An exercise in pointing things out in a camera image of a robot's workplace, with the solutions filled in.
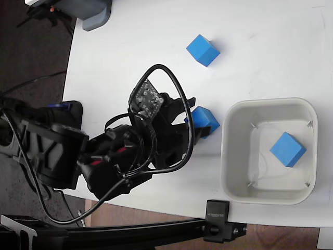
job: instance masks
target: black cable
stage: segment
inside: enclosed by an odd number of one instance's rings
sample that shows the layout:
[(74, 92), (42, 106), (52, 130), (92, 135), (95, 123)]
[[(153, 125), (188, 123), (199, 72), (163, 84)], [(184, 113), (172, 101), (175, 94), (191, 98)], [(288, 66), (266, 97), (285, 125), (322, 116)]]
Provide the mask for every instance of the black cable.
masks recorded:
[(145, 80), (148, 78), (148, 76), (154, 72), (156, 69), (161, 69), (163, 70), (171, 79), (171, 81), (173, 82), (173, 84), (175, 85), (179, 96), (181, 97), (181, 100), (183, 102), (184, 108), (185, 108), (185, 113), (186, 113), (186, 117), (188, 120), (187, 126), (188, 126), (188, 147), (187, 147), (187, 151), (186, 154), (184, 156), (184, 158), (176, 165), (166, 168), (166, 169), (154, 169), (154, 170), (147, 170), (145, 172), (141, 172), (140, 174), (144, 174), (144, 173), (170, 173), (173, 171), (177, 171), (179, 169), (181, 169), (190, 159), (192, 152), (193, 152), (193, 148), (194, 148), (194, 122), (193, 122), (193, 117), (191, 114), (191, 110), (189, 108), (188, 102), (187, 102), (187, 98), (185, 96), (185, 93), (180, 85), (180, 83), (178, 82), (178, 79), (176, 78), (176, 76), (171, 72), (171, 70), (162, 65), (162, 64), (156, 64), (153, 65), (152, 67), (150, 67), (146, 73), (144, 73), (144, 75), (141, 77), (141, 79), (139, 80), (138, 84), (136, 85), (136, 87), (134, 88), (132, 94), (130, 95), (130, 99), (129, 99), (129, 105), (131, 105), (131, 102), (133, 100), (133, 98), (135, 97), (135, 95), (137, 94), (137, 92), (139, 91), (140, 87), (142, 86), (142, 84), (145, 82)]
[(51, 188), (51, 189), (52, 189), (52, 191), (53, 191), (54, 193), (59, 193), (59, 194), (61, 195), (62, 200), (63, 200), (63, 202), (64, 202), (64, 204), (65, 204), (65, 206), (66, 206), (66, 208), (67, 208), (69, 214), (71, 215), (72, 219), (74, 219), (74, 218), (75, 218), (75, 217), (74, 217), (74, 214), (72, 213), (72, 210), (70, 209), (70, 207), (69, 207), (69, 205), (68, 205), (68, 202), (67, 202), (67, 200), (66, 200), (66, 197), (65, 197), (65, 194), (63, 193), (63, 191), (62, 191), (62, 190), (55, 190), (54, 188)]
[(23, 159), (25, 160), (25, 163), (27, 164), (28, 166), (28, 170), (32, 176), (32, 180), (36, 186), (36, 190), (37, 190), (37, 194), (38, 194), (38, 197), (40, 199), (40, 202), (41, 202), (41, 205), (42, 205), (42, 208), (44, 210), (44, 213), (46, 214), (46, 216), (54, 223), (57, 223), (57, 224), (61, 224), (61, 225), (69, 225), (69, 224), (72, 224), (72, 223), (75, 223), (79, 220), (82, 220), (84, 219), (85, 217), (89, 216), (90, 214), (92, 214), (97, 208), (99, 208), (103, 202), (108, 198), (108, 196), (119, 186), (121, 185), (123, 182), (125, 182), (125, 179), (121, 179), (119, 182), (117, 182), (91, 209), (89, 209), (88, 211), (84, 212), (82, 215), (74, 218), (74, 219), (71, 219), (71, 220), (66, 220), (66, 221), (61, 221), (61, 220), (57, 220), (55, 218), (52, 217), (52, 215), (48, 212), (47, 210), (47, 207), (44, 203), (44, 200), (43, 200), (43, 197), (42, 197), (42, 192), (41, 192), (41, 188), (38, 184), (38, 181), (37, 181), (37, 177), (33, 171), (33, 168), (31, 166), (31, 163), (28, 159), (28, 156), (27, 154), (25, 153), (24, 151), (24, 148), (23, 148), (23, 145), (22, 145), (22, 141), (20, 139), (20, 136), (17, 132), (17, 129), (14, 128), (15, 124), (13, 123), (12, 119), (11, 119), (11, 116), (5, 112), (3, 109), (0, 110), (0, 112), (2, 112), (4, 114), (4, 117), (6, 118), (11, 130), (13, 131), (16, 139), (17, 139), (17, 142), (18, 142), (18, 145), (19, 145), (19, 148), (22, 152), (22, 156), (23, 156)]
[(35, 79), (32, 79), (32, 80), (29, 80), (29, 81), (26, 81), (26, 82), (23, 82), (23, 83), (20, 83), (18, 85), (16, 85), (15, 87), (12, 87), (11, 89), (9, 90), (6, 90), (5, 92), (1, 92), (0, 93), (0, 96), (5, 96), (5, 95), (8, 95), (9, 93), (21, 88), (21, 87), (24, 87), (26, 85), (29, 85), (31, 83), (34, 83), (38, 80), (41, 80), (41, 79), (46, 79), (46, 78), (51, 78), (51, 77), (55, 77), (55, 76), (58, 76), (60, 74), (66, 74), (66, 71), (60, 71), (60, 72), (57, 72), (57, 73), (54, 73), (54, 74), (49, 74), (47, 76), (42, 76), (42, 77), (38, 77), (38, 78), (35, 78)]
[(106, 129), (111, 124), (118, 121), (119, 119), (124, 118), (124, 117), (135, 117), (135, 116), (141, 118), (142, 121), (144, 121), (144, 123), (147, 125), (147, 127), (149, 129), (150, 137), (151, 137), (151, 149), (150, 149), (150, 153), (148, 155), (148, 158), (146, 159), (146, 161), (141, 166), (139, 166), (135, 170), (132, 170), (132, 171), (129, 171), (129, 172), (125, 173), (127, 177), (131, 177), (131, 176), (137, 174), (140, 169), (147, 167), (152, 162), (153, 157), (156, 153), (156, 149), (157, 149), (157, 137), (156, 137), (156, 134), (155, 134), (155, 130), (152, 127), (151, 122), (147, 117), (145, 117), (144, 115), (138, 114), (138, 113), (133, 113), (133, 112), (125, 113), (125, 114), (121, 114), (121, 115), (117, 115), (117, 116), (113, 117), (112, 119), (110, 119), (109, 121), (106, 122), (105, 128), (104, 128), (104, 131), (106, 131)]
[(67, 30), (67, 32), (69, 33), (69, 35), (71, 36), (71, 38), (73, 38), (74, 36), (74, 30), (72, 30), (70, 27), (68, 27), (67, 25), (65, 25), (65, 28)]
[[(32, 191), (33, 193), (37, 194), (37, 191), (36, 191), (34, 185), (32, 184), (32, 182), (31, 182), (31, 180), (30, 180), (30, 178), (29, 178), (29, 175), (28, 175), (28, 172), (27, 172), (25, 166), (24, 166), (22, 163), (19, 163), (19, 166), (20, 166), (21, 169), (22, 169), (22, 172), (23, 172), (23, 174), (24, 174), (25, 180), (27, 181), (27, 183), (28, 183), (28, 185), (29, 185), (31, 191)], [(47, 188), (46, 185), (42, 184), (42, 187), (45, 189), (45, 191), (46, 191), (46, 193), (47, 193), (47, 197), (43, 197), (43, 200), (45, 200), (45, 201), (49, 201), (49, 200), (52, 198), (52, 194), (51, 194), (50, 190)]]

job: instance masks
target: white table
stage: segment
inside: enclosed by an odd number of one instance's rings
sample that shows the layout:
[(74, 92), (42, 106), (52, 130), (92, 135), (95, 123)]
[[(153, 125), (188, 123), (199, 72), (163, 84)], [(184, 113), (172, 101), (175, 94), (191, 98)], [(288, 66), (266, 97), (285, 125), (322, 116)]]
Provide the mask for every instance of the white table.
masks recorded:
[[(310, 197), (294, 206), (231, 203), (229, 220), (333, 227), (332, 1), (114, 0), (103, 27), (86, 32), (81, 25), (78, 20), (63, 99), (83, 104), (82, 129), (91, 137), (126, 112), (133, 87), (157, 63), (168, 66), (187, 97), (195, 96), (221, 123), (241, 100), (302, 97), (312, 103), (319, 146)], [(185, 49), (198, 34), (221, 51), (208, 68)], [(159, 92), (177, 97), (164, 73), (150, 80)], [(200, 141), (183, 169), (156, 175), (109, 203), (204, 218), (208, 199), (227, 199), (220, 185), (220, 147), (221, 127)], [(96, 199), (82, 177), (66, 194)]]

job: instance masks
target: gray device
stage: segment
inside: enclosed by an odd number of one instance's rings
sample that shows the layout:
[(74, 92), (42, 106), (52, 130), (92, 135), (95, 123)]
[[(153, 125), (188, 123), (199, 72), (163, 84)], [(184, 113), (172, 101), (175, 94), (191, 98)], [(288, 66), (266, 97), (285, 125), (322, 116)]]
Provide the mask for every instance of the gray device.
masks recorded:
[(103, 26), (111, 15), (112, 0), (39, 0), (32, 6), (53, 2), (55, 8), (83, 20), (82, 28), (86, 31)]

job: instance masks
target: white plastic bin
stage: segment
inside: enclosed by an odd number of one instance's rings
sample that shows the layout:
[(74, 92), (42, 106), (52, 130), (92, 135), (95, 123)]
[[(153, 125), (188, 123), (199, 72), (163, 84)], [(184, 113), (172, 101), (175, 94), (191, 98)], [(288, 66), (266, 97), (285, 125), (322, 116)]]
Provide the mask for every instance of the white plastic bin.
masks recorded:
[[(288, 132), (307, 150), (285, 167), (270, 149)], [(316, 180), (318, 118), (301, 98), (243, 101), (227, 113), (222, 129), (222, 188), (235, 202), (294, 205)]]

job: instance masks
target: blue cube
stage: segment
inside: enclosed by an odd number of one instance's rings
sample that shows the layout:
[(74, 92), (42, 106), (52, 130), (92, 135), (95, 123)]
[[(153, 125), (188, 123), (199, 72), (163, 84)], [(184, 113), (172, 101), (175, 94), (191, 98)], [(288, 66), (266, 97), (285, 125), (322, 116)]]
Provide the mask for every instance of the blue cube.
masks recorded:
[(192, 112), (195, 128), (211, 127), (210, 134), (213, 133), (219, 126), (219, 122), (215, 119), (212, 112), (209, 109), (198, 106)]
[(271, 148), (271, 152), (286, 167), (293, 167), (305, 153), (306, 148), (295, 137), (284, 132), (280, 139)]
[(202, 35), (198, 35), (186, 49), (196, 61), (206, 67), (220, 54), (211, 42)]

